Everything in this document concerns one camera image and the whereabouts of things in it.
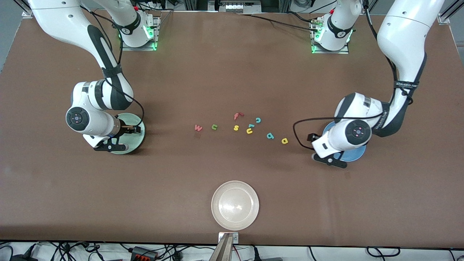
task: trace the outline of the blue plate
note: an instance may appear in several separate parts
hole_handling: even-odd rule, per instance
[[[332,128],[333,126],[335,126],[335,122],[331,122],[329,123],[324,131],[322,132],[322,134],[326,133],[328,130],[330,130],[330,128]],[[355,161],[355,160],[358,160],[363,154],[364,152],[366,151],[366,146],[361,146],[359,148],[356,148],[356,149],[352,149],[352,150],[346,150],[343,155],[342,155],[342,158],[340,160],[342,161],[345,161],[345,162],[351,162],[351,161]],[[338,158],[340,157],[340,153],[335,153],[334,154],[334,158]]]

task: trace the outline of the white plate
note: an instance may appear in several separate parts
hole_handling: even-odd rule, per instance
[[[250,226],[259,211],[255,190],[242,181],[229,181],[216,190],[211,200],[211,211],[223,228],[237,231]]]

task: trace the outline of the red wire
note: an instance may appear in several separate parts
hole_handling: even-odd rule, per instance
[[[238,261],[242,261],[240,259],[240,255],[238,254],[237,248],[235,246],[233,246],[233,250],[235,250],[235,252],[237,253]]]

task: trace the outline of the brown table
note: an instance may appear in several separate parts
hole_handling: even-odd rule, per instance
[[[347,169],[312,161],[293,137],[293,122],[333,115],[354,91],[389,100],[388,63],[364,17],[355,27],[349,55],[321,55],[307,31],[174,13],[158,51],[123,54],[147,134],[138,153],[117,156],[94,152],[64,120],[75,83],[102,77],[94,58],[24,20],[0,74],[0,238],[215,243],[224,229],[211,197],[241,180],[260,200],[242,244],[463,248],[464,70],[448,26],[430,30],[399,133],[373,137]]]

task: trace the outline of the green plate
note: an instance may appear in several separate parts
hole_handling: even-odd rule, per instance
[[[132,113],[121,113],[118,114],[118,118],[123,120],[127,125],[136,125],[137,123],[140,122],[140,118]],[[137,149],[140,144],[143,141],[143,138],[145,137],[145,124],[140,123],[140,133],[132,133],[132,134],[123,134],[121,137],[119,137],[119,143],[120,144],[125,144],[129,146],[128,150],[125,151],[112,151],[111,153],[114,154],[127,154],[133,152],[135,149]]]

